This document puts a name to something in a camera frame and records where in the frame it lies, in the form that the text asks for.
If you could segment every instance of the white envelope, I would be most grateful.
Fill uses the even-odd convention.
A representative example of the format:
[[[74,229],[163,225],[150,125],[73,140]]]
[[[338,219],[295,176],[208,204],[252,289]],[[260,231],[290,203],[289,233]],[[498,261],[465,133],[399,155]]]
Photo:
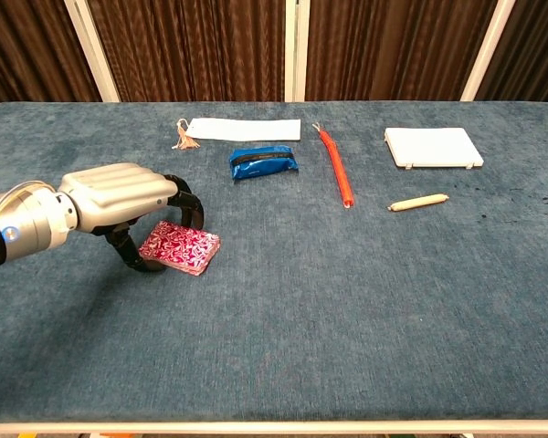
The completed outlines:
[[[300,120],[192,119],[186,135],[225,141],[299,141]]]

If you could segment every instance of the red pencil case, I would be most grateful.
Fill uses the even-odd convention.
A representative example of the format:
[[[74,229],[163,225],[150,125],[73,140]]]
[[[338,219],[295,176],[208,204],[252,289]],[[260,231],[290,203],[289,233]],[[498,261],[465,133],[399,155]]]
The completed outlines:
[[[161,221],[140,247],[140,256],[199,276],[220,247],[218,235]]]

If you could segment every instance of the blue zipper pouch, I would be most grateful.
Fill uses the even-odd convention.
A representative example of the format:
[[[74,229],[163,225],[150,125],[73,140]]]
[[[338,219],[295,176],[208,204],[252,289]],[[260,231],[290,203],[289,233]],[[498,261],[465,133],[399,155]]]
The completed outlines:
[[[299,169],[288,146],[237,149],[229,156],[229,167],[234,180]]]

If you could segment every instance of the brown curtain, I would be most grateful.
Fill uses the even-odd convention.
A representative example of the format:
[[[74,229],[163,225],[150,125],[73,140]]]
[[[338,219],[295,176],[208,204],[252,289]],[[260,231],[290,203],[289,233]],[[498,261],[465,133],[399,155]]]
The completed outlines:
[[[311,0],[306,100],[460,99],[495,0]]]
[[[90,0],[121,100],[283,100],[284,0]]]
[[[476,99],[548,101],[548,0],[517,0]]]
[[[0,102],[5,100],[100,100],[61,0],[0,0]]]

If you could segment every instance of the white pole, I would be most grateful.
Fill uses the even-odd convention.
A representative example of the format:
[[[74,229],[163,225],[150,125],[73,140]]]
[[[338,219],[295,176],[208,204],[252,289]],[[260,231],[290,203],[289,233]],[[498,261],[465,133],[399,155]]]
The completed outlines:
[[[296,68],[296,0],[286,0],[286,29],[284,36],[284,101],[294,100]]]
[[[294,101],[304,102],[304,95],[307,86],[307,54],[309,48],[309,17],[311,15],[311,0],[300,0],[297,7],[297,58],[296,80],[294,83]]]
[[[465,89],[463,90],[463,95],[460,98],[462,102],[475,99],[481,81],[487,71],[487,67],[491,62],[493,52],[495,52],[495,47],[497,47],[497,44],[500,42],[501,33],[508,21],[514,3],[515,0],[497,1],[495,11],[493,11],[493,16],[491,17],[490,26],[483,38],[483,43],[481,44],[481,48],[475,59],[475,64],[473,64],[473,69],[471,70],[471,74],[467,80]]]
[[[98,86],[101,100],[104,102],[119,102],[120,96],[113,81],[110,66],[103,51],[87,0],[65,0],[65,6],[90,66],[93,79]]]

